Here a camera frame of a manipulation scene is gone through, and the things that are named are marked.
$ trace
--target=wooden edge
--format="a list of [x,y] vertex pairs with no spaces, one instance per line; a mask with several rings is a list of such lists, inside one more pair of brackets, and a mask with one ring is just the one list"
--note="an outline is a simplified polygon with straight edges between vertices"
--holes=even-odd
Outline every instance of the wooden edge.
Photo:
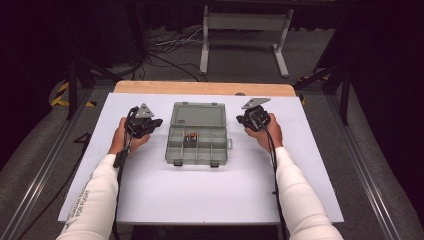
[[241,95],[287,96],[296,93],[289,84],[252,84],[216,82],[172,82],[172,81],[119,81],[115,93],[147,94],[195,94],[195,95]]

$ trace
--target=metal rail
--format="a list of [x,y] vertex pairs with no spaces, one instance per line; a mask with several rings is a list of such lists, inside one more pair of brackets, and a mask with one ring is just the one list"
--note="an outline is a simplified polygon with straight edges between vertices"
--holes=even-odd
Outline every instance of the metal rail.
[[52,148],[50,149],[50,152],[44,160],[43,165],[41,166],[34,180],[32,181],[27,193],[22,199],[21,204],[19,205],[6,230],[1,236],[1,240],[13,240],[18,237],[18,234],[20,233],[26,219],[29,216],[29,213],[31,212],[38,197],[40,196],[57,162],[57,159],[60,156],[60,153],[63,149],[67,137],[69,136],[78,117],[80,116],[82,109],[84,109],[81,106],[84,106],[84,104],[89,100],[89,97],[92,93],[91,89],[83,89],[82,91],[83,92],[78,101],[78,106],[80,107],[75,112],[75,115],[70,120],[66,121],[65,124],[62,126],[62,129],[60,130],[60,133],[55,143],[53,144]]
[[326,96],[326,98],[332,113],[337,119],[337,125],[349,147],[350,155],[353,158],[353,165],[356,169],[356,172],[358,173],[359,179],[362,182],[362,185],[368,196],[368,200],[370,201],[371,206],[374,209],[375,215],[377,216],[377,220],[380,223],[380,226],[383,230],[386,239],[402,239],[390,217],[386,205],[384,204],[380,189],[378,188],[377,184],[372,179],[370,172],[368,171],[364,158],[361,155],[361,152],[359,150],[358,145],[356,144],[352,132],[350,131],[348,126],[343,124],[342,119],[340,118],[339,105],[337,103],[336,97],[334,95],[328,95]]

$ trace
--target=container lid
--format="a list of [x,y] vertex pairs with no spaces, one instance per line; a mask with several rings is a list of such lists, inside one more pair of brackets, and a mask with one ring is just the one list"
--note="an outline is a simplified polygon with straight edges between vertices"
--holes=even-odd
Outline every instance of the container lid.
[[176,102],[172,112],[171,126],[226,127],[225,105]]

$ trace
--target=hand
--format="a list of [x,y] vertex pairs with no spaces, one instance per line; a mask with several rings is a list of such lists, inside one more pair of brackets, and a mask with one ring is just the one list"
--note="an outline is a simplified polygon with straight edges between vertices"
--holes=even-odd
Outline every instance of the hand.
[[[272,113],[269,113],[269,117],[271,118],[271,122],[268,124],[267,128],[268,131],[272,137],[272,140],[274,142],[275,148],[282,147],[283,146],[283,134],[281,132],[281,127],[278,124],[277,120],[275,119],[275,115]],[[247,133],[247,135],[255,138],[259,145],[263,147],[265,150],[270,152],[273,149],[271,148],[271,144],[268,144],[268,134],[264,129],[262,129],[259,132],[254,132],[250,128],[245,128],[244,131]]]
[[[115,135],[113,136],[112,144],[110,146],[108,154],[118,154],[124,147],[124,134],[127,134],[127,141],[130,139],[130,135],[125,131],[125,121],[127,118],[121,118],[118,128],[115,130]],[[131,141],[130,154],[135,152],[138,147],[145,144],[150,138],[150,135],[144,135],[142,138],[133,138]]]

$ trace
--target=plastic box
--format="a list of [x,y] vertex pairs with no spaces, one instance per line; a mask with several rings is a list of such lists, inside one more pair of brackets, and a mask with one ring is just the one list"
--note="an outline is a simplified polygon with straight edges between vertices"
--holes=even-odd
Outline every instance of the plastic box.
[[176,102],[172,112],[165,159],[169,164],[227,163],[225,105]]

